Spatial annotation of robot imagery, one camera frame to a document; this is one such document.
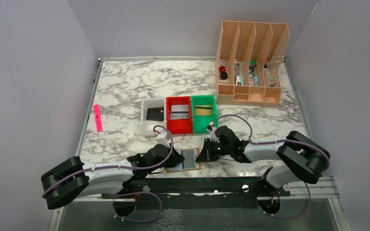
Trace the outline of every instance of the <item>gray wall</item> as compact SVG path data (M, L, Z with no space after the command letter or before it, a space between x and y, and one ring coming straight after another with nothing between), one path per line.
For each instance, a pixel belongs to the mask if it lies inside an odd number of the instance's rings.
M0 0L0 231L47 230L40 176L75 153L96 63L66 0Z
M214 56L222 20L287 23L289 53L317 0L68 0L97 56Z
M351 230L370 230L370 1L322 0L288 68Z

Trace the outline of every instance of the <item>pink object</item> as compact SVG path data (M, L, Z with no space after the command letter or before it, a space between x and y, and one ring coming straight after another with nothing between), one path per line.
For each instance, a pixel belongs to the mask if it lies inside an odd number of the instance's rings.
M100 106L98 104L93 105L94 118L96 121L97 131L103 131L103 125L101 124Z

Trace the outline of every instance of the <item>marble tabletop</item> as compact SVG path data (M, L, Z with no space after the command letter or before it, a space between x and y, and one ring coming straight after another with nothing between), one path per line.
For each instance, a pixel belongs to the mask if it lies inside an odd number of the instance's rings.
M217 105L218 115L237 114L253 127L253 140L283 138L292 130L305 134L303 120L292 91L285 65L278 70L282 94L278 107ZM141 99L168 96L215 94L215 64L213 60L197 61L110 61L104 62L95 92L94 104L101 106L103 131L97 132L93 110L80 152L82 162L116 162L154 147L152 137L141 135ZM249 128L238 118L224 118L241 139L247 139ZM202 149L209 135L175 136L176 149ZM251 164L220 159L202 163L201 170L161 173L149 177L236 177L261 176L277 160Z

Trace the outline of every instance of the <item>metal frame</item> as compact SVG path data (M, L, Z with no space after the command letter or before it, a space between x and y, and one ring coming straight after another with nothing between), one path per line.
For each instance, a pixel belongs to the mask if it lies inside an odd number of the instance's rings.
M76 150L76 156L79 155L79 153L81 151L82 144L84 142L84 136L85 136L86 128L87 128L87 122L90 118L90 111L91 111L91 107L93 106L95 92L96 92L97 85L98 85L98 80L99 80L99 77L100 77L100 74L101 74L101 69L103 67L103 62L107 62L107 61L152 61L152 60L155 60L155 61L168 61L168 60L182 61L182 60L214 60L214 59L215 59L215 57L187 57L187 56L185 56L185 57L183 57L183 56L178 56L178 57L177 56L175 56L175 57L155 56L155 57L99 58L98 59L99 66L98 66L98 70L97 70L97 75L95 77L95 83L93 85L89 106L88 106L88 109L87 109L87 112L86 112L86 115L85 115L86 119L84 120L83 128L82 128L82 131L81 131L81 134L80 134L78 148ZM283 58L283 63L285 65L287 76L289 77L289 81L290 81L295 99L297 101L297 105L300 109L300 113L301 113L301 116L302 116L302 119L303 119L304 129L307 133L307 136L309 138L311 138L312 137L311 132L310 132L310 129L307 125L307 121L308 121L307 120L307 115L305 113L304 106L303 106L303 104L300 100L300 97L297 93L297 90L295 88L295 85L293 84L293 82L290 78L285 58ZM290 187L291 187L290 188L291 196L290 197L281 197L282 200L308 198L307 190L306 190L303 182L291 183ZM337 226L338 230L340 230L340 231L349 231L349 226L348 226L348 223L346 221L345 214L343 213L342 207L341 207L340 202L338 200L340 198L340 195L339 195L338 190L336 188L334 179L332 177L321 177L317 184L309 185L309 187L310 187L310 193L311 193L312 198L328 198L329 203L330 203L330 207L331 207L331 211L332 211L333 217L335 219L335 223L336 223L336 226ZM258 197L257 199L268 199L268 198L267 197ZM133 199L102 199L101 195L92 195L92 196L85 196L85 197L77 198L74 201L132 202ZM59 229L63 211L64 211L64 208L60 208L60 209L57 209L57 210L53 211L52 219L51 219L49 229L48 229L49 231L57 231Z

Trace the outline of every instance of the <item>gray marble vein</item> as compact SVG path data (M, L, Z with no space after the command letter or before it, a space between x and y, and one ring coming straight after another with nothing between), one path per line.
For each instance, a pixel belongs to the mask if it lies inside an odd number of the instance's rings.
M141 135L141 99L168 96L215 94L215 65L211 60L104 62L96 89L94 104L101 107L103 132L97 132L91 112L80 157L83 162L107 163L145 153L156 144L152 137ZM279 68L283 88L278 107L218 105L218 114L237 114L253 127L253 139L274 140L291 130L305 134L285 66ZM241 139L247 139L249 128L237 118L225 118L227 125ZM176 149L202 149L208 135L175 136ZM240 164L219 160L202 164L202 170L162 173L150 177L226 177L260 176L279 161L258 161Z

